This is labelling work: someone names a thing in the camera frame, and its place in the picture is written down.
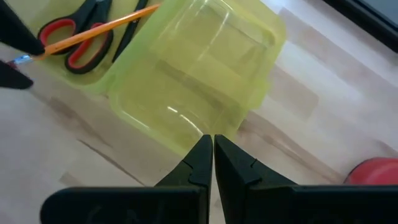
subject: light wood surface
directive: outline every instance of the light wood surface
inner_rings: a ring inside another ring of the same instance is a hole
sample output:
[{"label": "light wood surface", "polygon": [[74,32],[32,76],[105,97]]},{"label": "light wood surface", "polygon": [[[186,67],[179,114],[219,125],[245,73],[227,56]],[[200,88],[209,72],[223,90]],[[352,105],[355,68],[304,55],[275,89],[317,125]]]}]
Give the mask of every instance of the light wood surface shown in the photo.
[{"label": "light wood surface", "polygon": [[[287,24],[273,89],[236,143],[299,184],[339,184],[358,163],[398,156],[398,57],[319,0],[262,0]],[[17,52],[3,47],[3,60]],[[0,220],[38,223],[68,186],[151,186],[181,157],[35,64],[29,91],[0,90]],[[211,223],[223,223],[213,181]]]}]

